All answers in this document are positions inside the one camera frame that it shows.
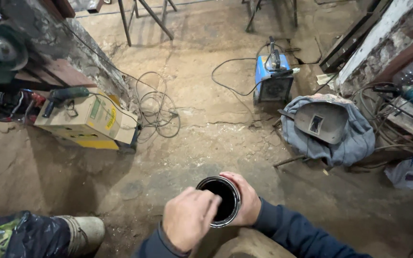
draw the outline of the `cracked concrete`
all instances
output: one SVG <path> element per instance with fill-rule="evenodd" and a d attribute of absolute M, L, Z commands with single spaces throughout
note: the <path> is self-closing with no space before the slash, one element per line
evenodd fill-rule
<path fill-rule="evenodd" d="M 135 77 L 147 71 L 162 74 L 181 117 L 179 135 L 154 136 L 139 144 L 135 155 L 122 155 L 61 146 L 31 127 L 16 125 L 7 134 L 0 132 L 0 215 L 28 209 L 42 215 L 99 216 L 106 236 L 97 257 L 127 258 L 156 227 L 168 199 L 229 170 L 242 174 L 268 201 L 302 212 L 361 252 L 407 257 L 413 248 L 413 192 L 393 189 L 383 174 L 350 174 L 335 168 L 328 176 L 316 161 L 296 161 L 275 170 L 273 163 L 293 155 L 277 136 L 280 131 L 271 126 L 281 107 L 255 108 L 251 96 L 235 95 L 211 80 L 218 64 L 254 57 L 270 35 L 284 47 L 296 36 L 315 40 L 317 51 L 323 53 L 357 13 L 354 1 L 318 5 L 299 0 L 298 8 L 301 23 L 295 30 L 287 8 L 276 17 L 274 3 L 263 1 L 255 33 L 245 33 L 247 11 L 240 1 L 180 5 L 178 12 L 167 15 L 173 41 L 141 11 L 143 17 L 134 17 L 131 26 L 132 47 L 126 45 L 120 14 L 80 19 L 124 72 Z M 100 13 L 117 10 L 114 3 L 104 5 Z M 307 47 L 301 54 L 309 51 Z M 317 55 L 307 58 L 316 60 Z M 293 55 L 288 59 L 297 64 Z M 227 63 L 216 79 L 248 92 L 254 86 L 254 65 L 253 60 Z M 313 92 L 318 87 L 316 75 L 322 74 L 318 65 L 294 67 L 301 72 L 295 75 L 293 97 Z M 164 90 L 155 75 L 144 81 Z"/>

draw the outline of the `white wall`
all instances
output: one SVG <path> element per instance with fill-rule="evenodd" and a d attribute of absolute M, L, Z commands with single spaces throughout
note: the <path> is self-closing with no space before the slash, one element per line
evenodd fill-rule
<path fill-rule="evenodd" d="M 371 29 L 361 46 L 356 50 L 347 64 L 342 68 L 336 79 L 336 85 L 341 85 L 352 74 L 363 60 L 371 53 L 372 49 L 386 38 L 388 32 L 395 26 L 399 19 L 413 7 L 413 0 L 393 0 L 382 18 Z"/>

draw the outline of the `black paint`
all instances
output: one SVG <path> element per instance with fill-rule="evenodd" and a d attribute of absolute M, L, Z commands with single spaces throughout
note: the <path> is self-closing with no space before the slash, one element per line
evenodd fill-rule
<path fill-rule="evenodd" d="M 232 191 L 230 185 L 215 180 L 204 184 L 200 190 L 209 190 L 215 195 L 221 196 L 221 198 L 223 199 L 217 209 L 217 214 L 214 217 L 213 221 L 222 221 L 232 215 L 236 202 L 234 192 Z"/>

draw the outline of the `dark sweatshirt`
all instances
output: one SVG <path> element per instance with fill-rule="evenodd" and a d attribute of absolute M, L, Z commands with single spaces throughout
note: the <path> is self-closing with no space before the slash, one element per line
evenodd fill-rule
<path fill-rule="evenodd" d="M 298 258 L 372 258 L 356 253 L 322 229 L 315 228 L 304 216 L 283 205 L 274 206 L 261 198 L 262 205 L 253 228 L 277 242 Z M 177 252 L 159 228 L 132 254 L 132 258 L 178 258 Z"/>

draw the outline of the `welding machine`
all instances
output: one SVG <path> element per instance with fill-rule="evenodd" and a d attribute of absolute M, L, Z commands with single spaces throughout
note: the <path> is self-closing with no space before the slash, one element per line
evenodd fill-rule
<path fill-rule="evenodd" d="M 290 69 L 286 56 L 275 49 L 275 41 L 270 39 L 270 54 L 259 56 L 256 60 L 255 83 L 253 103 L 283 102 L 284 105 L 291 101 L 291 85 L 293 73 L 298 73 L 300 68 Z"/>

